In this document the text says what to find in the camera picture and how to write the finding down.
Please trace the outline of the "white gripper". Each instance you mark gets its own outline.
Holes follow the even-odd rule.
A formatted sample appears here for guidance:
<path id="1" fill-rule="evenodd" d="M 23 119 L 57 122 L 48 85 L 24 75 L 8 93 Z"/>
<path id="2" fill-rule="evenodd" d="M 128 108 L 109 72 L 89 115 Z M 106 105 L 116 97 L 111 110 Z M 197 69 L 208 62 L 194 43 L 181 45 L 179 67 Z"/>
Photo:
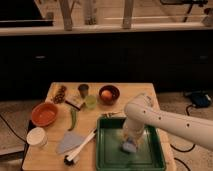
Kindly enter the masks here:
<path id="1" fill-rule="evenodd" d="M 144 125 L 126 118 L 123 124 L 123 137 L 125 140 L 132 140 L 135 145 L 139 144 L 139 139 L 142 137 Z"/>

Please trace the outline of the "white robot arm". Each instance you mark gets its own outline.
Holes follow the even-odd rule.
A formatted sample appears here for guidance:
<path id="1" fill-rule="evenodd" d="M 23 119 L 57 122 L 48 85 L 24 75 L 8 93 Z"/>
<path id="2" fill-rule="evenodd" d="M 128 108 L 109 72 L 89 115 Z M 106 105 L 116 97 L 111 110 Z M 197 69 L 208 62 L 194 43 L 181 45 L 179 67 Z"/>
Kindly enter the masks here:
<path id="1" fill-rule="evenodd" d="M 154 109 L 144 93 L 125 105 L 124 114 L 124 139 L 138 143 L 144 127 L 150 125 L 213 151 L 213 121 Z"/>

